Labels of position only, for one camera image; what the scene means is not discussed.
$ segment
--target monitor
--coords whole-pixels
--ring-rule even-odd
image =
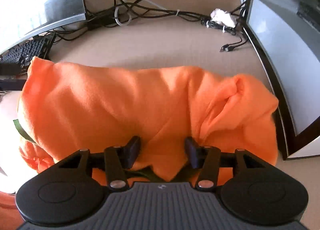
[[[85,20],[84,0],[0,0],[0,54],[45,31]]]

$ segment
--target orange fabric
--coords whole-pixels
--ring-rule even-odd
[[[275,164],[271,114],[277,99],[250,75],[222,78],[197,67],[130,71],[34,58],[19,101],[18,118],[37,145],[20,152],[38,172],[78,149],[92,153],[142,140],[133,169],[151,166],[171,180],[186,164],[184,139],[223,152],[245,148]],[[231,177],[222,169],[219,183]],[[93,173],[105,183],[101,171]]]
[[[15,230],[23,223],[16,207],[15,196],[0,191],[0,229]]]

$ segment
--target silver screw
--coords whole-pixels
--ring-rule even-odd
[[[114,181],[111,181],[110,183],[110,187],[112,188],[123,188],[125,187],[125,182],[123,180],[114,180]]]
[[[200,188],[211,188],[214,186],[214,183],[211,180],[201,180],[198,182]]]

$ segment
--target computer keyboard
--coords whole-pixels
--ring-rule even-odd
[[[27,72],[34,56],[48,59],[49,51],[55,39],[55,33],[35,36],[22,45],[10,49],[0,56],[0,75],[20,75]]]

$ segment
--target gray ribbed surface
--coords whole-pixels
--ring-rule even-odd
[[[19,230],[51,229],[25,223]],[[212,193],[189,183],[135,183],[111,194],[103,207],[81,223],[55,230],[305,230],[298,222],[285,226],[253,226],[226,212]]]

